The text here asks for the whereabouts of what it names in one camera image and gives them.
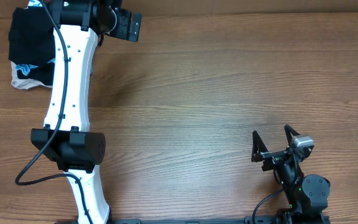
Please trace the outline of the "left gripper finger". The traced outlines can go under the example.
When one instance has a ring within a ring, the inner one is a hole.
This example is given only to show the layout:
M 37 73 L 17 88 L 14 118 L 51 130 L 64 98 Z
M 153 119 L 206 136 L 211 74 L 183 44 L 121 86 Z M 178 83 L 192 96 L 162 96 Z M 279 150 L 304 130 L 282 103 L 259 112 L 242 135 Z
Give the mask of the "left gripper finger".
M 129 30 L 128 40 L 131 42 L 137 42 L 139 39 L 139 26 L 132 26 Z
M 132 29 L 139 29 L 142 22 L 142 14 L 139 12 L 135 12 L 132 16 Z

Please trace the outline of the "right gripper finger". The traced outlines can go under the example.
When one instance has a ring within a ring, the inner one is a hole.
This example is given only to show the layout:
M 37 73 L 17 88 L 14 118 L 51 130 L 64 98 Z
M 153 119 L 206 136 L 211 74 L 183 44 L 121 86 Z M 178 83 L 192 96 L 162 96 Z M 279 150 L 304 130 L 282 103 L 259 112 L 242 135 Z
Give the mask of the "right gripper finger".
M 259 136 L 257 131 L 252 132 L 252 162 L 261 162 L 265 160 L 266 155 L 269 153 L 262 138 Z
M 289 145 L 293 145 L 293 141 L 295 139 L 295 136 L 299 136 L 300 134 L 295 131 L 289 124 L 286 124 L 284 126 L 287 142 Z

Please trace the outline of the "black t-shirt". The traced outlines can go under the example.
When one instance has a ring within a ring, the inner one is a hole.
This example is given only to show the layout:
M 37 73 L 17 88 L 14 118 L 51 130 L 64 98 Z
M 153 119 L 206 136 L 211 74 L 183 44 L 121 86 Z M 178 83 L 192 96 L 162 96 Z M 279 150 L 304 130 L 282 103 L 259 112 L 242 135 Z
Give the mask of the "black t-shirt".
M 55 58 L 53 25 L 44 8 L 16 8 L 8 35 L 8 59 L 41 67 Z

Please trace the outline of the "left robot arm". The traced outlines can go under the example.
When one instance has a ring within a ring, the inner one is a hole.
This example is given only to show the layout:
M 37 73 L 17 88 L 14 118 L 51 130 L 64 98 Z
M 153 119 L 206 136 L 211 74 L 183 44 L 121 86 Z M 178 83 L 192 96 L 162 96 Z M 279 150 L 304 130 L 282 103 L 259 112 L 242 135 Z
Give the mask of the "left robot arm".
M 50 1 L 55 68 L 44 125 L 31 131 L 32 144 L 68 179 L 78 209 L 77 223 L 112 223 L 100 165 L 106 139 L 90 131 L 88 95 L 93 57 L 105 36 L 139 39 L 142 14 L 121 1 Z

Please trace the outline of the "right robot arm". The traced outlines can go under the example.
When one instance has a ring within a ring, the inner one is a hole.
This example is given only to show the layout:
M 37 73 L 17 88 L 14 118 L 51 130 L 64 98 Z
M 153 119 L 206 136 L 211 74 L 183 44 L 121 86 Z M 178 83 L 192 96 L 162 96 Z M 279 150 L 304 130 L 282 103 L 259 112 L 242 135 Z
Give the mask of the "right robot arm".
M 273 171 L 273 176 L 282 188 L 260 201 L 245 223 L 272 224 L 315 224 L 329 223 L 329 217 L 323 214 L 328 207 L 331 183 L 328 179 L 316 175 L 304 175 L 300 163 L 310 156 L 314 141 L 308 135 L 301 135 L 290 125 L 284 126 L 287 146 L 282 151 L 270 152 L 257 131 L 252 133 L 252 162 L 262 162 L 262 170 Z M 266 201 L 284 193 L 289 208 L 279 208 L 276 215 L 258 216 L 257 211 Z

